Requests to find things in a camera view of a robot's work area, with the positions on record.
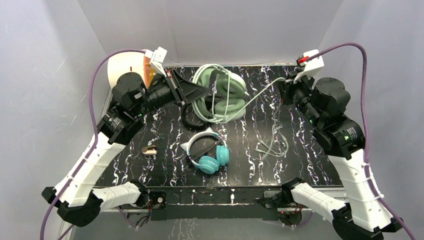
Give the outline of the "teal cat-ear headphones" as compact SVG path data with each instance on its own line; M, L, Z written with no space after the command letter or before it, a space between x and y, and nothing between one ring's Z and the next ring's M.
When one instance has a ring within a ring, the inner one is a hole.
M192 153L192 145L203 137L212 137L215 142L196 153ZM180 147L186 152L188 162L208 175L213 175L230 162L230 150L226 141L211 127L194 134L188 142L181 144Z

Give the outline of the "green headphones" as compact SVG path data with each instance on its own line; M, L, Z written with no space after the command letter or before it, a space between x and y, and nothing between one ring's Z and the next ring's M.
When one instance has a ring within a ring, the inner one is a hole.
M241 76L219 64L204 64L194 74L193 83L207 88L210 95L192 103L195 114L205 122L227 123L246 114L247 84Z

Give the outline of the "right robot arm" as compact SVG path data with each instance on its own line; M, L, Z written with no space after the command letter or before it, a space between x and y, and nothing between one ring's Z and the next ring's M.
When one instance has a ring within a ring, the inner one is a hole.
M294 104L312 125L313 136L334 165L346 194L335 199L294 178L281 187L281 202L288 207L309 207L329 221L344 240L382 240L402 226L373 193L372 171L364 161L365 135L360 125L346 114L350 94L338 79L302 77L280 84L282 103Z

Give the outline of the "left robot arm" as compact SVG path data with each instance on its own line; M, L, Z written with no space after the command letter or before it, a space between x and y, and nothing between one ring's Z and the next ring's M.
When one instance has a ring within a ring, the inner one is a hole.
M104 188L95 188L95 184L144 126L145 115L168 103L192 103L207 93L206 87L185 80L173 69L156 74L149 87L136 72L122 74L112 88L113 105L96 126L87 150L59 184L42 191L42 197L62 220L78 227L122 205L146 207L150 191L138 180Z

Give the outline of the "cream cylindrical drum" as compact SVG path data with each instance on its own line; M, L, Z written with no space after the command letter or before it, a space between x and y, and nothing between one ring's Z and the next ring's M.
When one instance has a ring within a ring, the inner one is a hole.
M107 77L112 89L122 75L134 72L141 76L145 86L150 87L156 70L150 65L150 58L140 52L122 52L110 57L107 61Z

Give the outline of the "small tan white clip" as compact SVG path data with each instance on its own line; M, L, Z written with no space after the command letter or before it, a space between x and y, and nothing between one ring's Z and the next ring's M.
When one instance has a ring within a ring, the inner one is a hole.
M145 146L141 149L141 152L145 156L155 156L158 152L158 147L156 145Z

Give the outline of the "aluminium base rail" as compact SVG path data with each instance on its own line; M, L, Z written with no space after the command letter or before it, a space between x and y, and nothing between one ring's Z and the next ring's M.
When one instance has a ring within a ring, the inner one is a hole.
M58 214L62 219L78 227L87 226L100 213L118 210L125 217L141 214L135 228L149 219L164 221L171 219L249 219L279 220L288 227L301 227L302 210L312 212L328 220L338 236L344 240L379 240L379 230L366 230L354 224L349 203L326 196L323 206L294 199L293 187L231 188L227 186L167 186L145 187L137 185L135 196L125 199L118 187L95 188L81 206L69 207L58 203Z

